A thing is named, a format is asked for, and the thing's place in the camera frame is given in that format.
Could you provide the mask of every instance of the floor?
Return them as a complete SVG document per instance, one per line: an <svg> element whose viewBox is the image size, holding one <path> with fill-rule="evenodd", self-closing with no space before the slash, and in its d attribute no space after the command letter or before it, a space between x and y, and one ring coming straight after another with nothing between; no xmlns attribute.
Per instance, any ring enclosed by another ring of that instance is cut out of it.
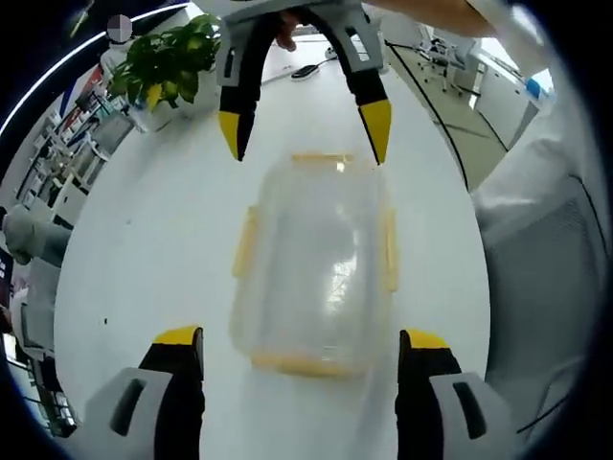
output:
<svg viewBox="0 0 613 460"><path fill-rule="evenodd" d="M411 50L399 48L396 48L396 50L439 113L441 120L443 120L453 144L455 144L460 154L465 168L468 188L469 190L474 190L502 160L507 152L506 149L481 114L471 108L471 103L474 106L474 101L472 100L475 99L472 94L464 92L462 96L459 96L458 92L453 88L443 92L441 80L432 80L433 74L430 70L420 69L419 63L425 62L423 57ZM419 91L415 81L389 49L387 50L386 58L413 90L426 110L428 110L432 121L439 126L443 138L449 144L451 151L453 151L454 149L451 141L449 141L449 137L441 127L438 117Z"/></svg>

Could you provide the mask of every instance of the green leaves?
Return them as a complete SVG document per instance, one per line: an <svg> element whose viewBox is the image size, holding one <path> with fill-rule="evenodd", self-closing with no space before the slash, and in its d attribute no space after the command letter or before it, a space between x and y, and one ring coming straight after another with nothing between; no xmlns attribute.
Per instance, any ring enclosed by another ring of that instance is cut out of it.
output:
<svg viewBox="0 0 613 460"><path fill-rule="evenodd" d="M215 16L201 14L185 26L137 38L126 61L115 69L109 91L126 95L131 104L149 101L151 108L162 101L176 106L179 96L193 104L198 72L215 63L218 24Z"/></svg>

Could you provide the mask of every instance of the human hand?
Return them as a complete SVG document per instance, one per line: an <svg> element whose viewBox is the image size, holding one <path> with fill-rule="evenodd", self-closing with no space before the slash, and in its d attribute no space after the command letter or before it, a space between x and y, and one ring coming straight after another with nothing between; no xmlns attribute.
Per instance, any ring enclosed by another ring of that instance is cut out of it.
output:
<svg viewBox="0 0 613 460"><path fill-rule="evenodd" d="M277 44L280 48L289 52L296 50L296 42L292 39L291 35L296 29L296 26L300 24L298 17L289 11L283 11L281 13L281 20L283 25L281 31L277 35Z"/></svg>

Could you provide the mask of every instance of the table surface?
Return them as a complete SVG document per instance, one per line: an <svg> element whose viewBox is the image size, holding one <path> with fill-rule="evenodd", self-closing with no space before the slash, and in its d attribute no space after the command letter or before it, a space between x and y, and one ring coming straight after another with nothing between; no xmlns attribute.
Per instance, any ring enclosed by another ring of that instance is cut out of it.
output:
<svg viewBox="0 0 613 460"><path fill-rule="evenodd" d="M263 79L324 60L327 46L301 43L292 54L273 46ZM263 87L242 163L215 114L149 135L133 131L117 149L80 214L57 290L57 372L80 417L105 382L139 364L152 338L193 323L205 331L203 458L396 458L403 328L436 332L463 370L485 374L488 278L469 195L417 98L395 71L382 80L394 115L381 168L397 208L400 266L393 333L378 368L343 381L264 373L228 334L232 263L266 171L296 151L372 156L333 61L309 80Z"/></svg>

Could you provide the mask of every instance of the plastic container lid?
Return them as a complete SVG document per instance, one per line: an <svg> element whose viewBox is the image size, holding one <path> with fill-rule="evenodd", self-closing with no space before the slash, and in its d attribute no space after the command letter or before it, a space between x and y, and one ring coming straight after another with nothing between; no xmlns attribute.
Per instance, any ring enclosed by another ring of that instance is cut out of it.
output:
<svg viewBox="0 0 613 460"><path fill-rule="evenodd" d="M301 154L266 175L235 260L235 346L254 365L359 374L388 342L396 257L380 169Z"/></svg>

